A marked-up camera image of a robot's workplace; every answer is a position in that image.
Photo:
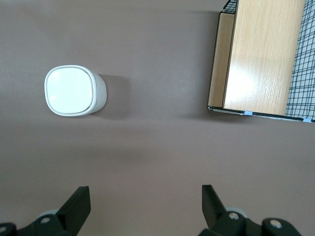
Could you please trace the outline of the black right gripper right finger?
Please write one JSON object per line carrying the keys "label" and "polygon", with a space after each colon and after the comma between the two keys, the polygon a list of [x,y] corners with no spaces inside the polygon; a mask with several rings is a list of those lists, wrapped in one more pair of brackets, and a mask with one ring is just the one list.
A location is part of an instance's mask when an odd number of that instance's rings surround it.
{"label": "black right gripper right finger", "polygon": [[288,221],[265,218],[261,224],[244,214],[227,210],[212,185],[202,186],[202,212],[208,228],[201,236],[299,236],[301,233]]}

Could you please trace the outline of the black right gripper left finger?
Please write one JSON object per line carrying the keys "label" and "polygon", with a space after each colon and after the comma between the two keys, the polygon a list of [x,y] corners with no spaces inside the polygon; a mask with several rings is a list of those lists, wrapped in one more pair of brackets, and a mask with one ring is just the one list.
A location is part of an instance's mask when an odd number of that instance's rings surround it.
{"label": "black right gripper left finger", "polygon": [[76,236],[91,212],[90,190],[80,186],[56,213],[42,215],[17,229],[12,222],[0,224],[2,236]]}

